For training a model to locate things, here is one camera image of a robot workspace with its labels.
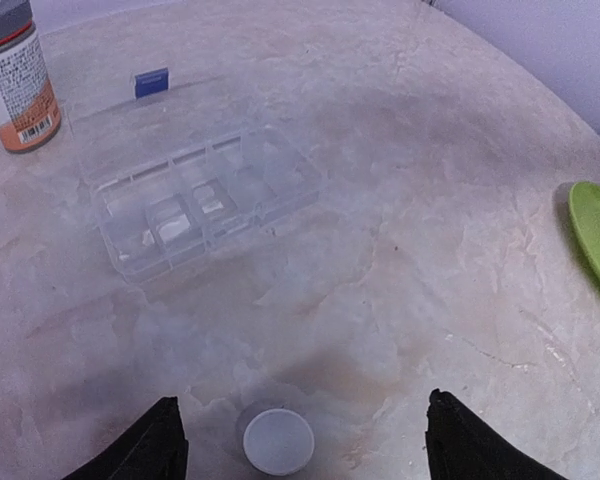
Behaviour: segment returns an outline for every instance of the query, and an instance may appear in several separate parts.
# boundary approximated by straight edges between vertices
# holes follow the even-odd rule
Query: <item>white plastic cap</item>
[[[244,452],[254,467],[269,475],[291,475],[307,466],[315,449],[313,431],[296,412],[266,410],[247,426]]]

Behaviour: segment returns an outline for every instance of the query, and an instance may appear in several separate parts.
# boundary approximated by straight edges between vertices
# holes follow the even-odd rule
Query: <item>plastic compartment box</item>
[[[214,78],[71,120],[114,267],[139,283],[318,199],[322,178]]]

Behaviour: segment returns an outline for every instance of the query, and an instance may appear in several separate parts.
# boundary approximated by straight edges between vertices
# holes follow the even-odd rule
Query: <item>gray lid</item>
[[[32,18],[29,0],[0,0],[0,41],[24,28]]]

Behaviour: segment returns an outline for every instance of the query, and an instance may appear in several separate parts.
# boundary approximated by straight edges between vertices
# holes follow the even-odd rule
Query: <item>green dish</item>
[[[578,241],[600,278],[600,186],[576,183],[569,192],[569,212]]]

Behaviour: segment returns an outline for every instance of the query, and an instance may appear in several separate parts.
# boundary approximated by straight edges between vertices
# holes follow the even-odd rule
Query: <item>jar label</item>
[[[7,150],[44,142],[60,122],[38,34],[0,53],[0,139]]]

